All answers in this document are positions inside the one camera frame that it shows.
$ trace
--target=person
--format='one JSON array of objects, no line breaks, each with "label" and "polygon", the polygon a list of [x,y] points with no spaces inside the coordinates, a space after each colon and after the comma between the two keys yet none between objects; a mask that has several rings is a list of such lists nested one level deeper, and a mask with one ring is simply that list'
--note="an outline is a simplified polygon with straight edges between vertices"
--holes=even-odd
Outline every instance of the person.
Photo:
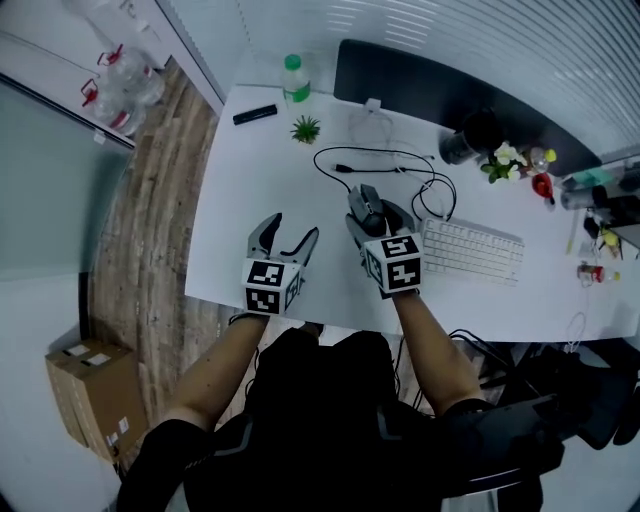
[{"label": "person", "polygon": [[[436,416],[485,410],[478,378],[416,292],[392,296],[411,362]],[[259,358],[242,414],[213,429],[238,390],[268,317],[241,315],[180,379],[146,437],[118,510],[389,506],[439,510],[437,441],[396,396],[385,338],[319,345],[322,326],[284,332]]]}]

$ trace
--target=cardboard box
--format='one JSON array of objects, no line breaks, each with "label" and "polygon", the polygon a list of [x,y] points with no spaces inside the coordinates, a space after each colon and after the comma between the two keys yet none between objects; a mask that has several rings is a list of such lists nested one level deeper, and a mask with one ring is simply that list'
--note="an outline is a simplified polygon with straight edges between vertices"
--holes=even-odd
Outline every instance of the cardboard box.
[{"label": "cardboard box", "polygon": [[95,340],[53,352],[47,371],[67,432],[117,462],[147,430],[135,353]]}]

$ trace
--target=white flower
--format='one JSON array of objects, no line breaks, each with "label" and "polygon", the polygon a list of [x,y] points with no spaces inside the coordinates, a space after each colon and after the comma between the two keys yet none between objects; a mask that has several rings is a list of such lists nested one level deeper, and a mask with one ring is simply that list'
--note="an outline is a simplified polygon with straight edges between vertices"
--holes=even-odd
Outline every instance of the white flower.
[{"label": "white flower", "polygon": [[520,171],[518,171],[518,164],[513,164],[511,169],[509,169],[509,174],[507,175],[509,181],[519,181],[520,180]]},{"label": "white flower", "polygon": [[509,146],[508,142],[503,142],[500,147],[493,152],[493,155],[497,158],[500,165],[509,165],[512,160],[520,162],[520,159],[522,159],[524,165],[526,165],[526,160],[518,153],[516,148]]}]

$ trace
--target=white keyboard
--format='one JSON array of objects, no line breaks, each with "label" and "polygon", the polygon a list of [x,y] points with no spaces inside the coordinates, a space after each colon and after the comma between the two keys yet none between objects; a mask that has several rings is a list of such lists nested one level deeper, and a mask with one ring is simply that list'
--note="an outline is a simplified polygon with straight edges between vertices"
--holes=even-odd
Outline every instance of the white keyboard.
[{"label": "white keyboard", "polygon": [[524,242],[471,222],[427,218],[422,224],[425,270],[505,286],[516,286]]}]

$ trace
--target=small potted plant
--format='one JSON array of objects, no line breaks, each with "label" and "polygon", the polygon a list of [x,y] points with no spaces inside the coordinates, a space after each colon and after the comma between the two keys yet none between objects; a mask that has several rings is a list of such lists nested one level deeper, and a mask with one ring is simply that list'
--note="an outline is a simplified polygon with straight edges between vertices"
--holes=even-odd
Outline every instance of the small potted plant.
[{"label": "small potted plant", "polygon": [[526,166],[526,158],[508,142],[503,142],[489,155],[489,163],[481,165],[480,169],[489,175],[489,183],[495,183],[499,179],[518,181],[521,177],[520,169]]},{"label": "small potted plant", "polygon": [[293,130],[291,130],[291,138],[298,142],[304,142],[305,144],[313,144],[320,134],[320,121],[312,118],[311,116],[300,116],[293,123]]}]

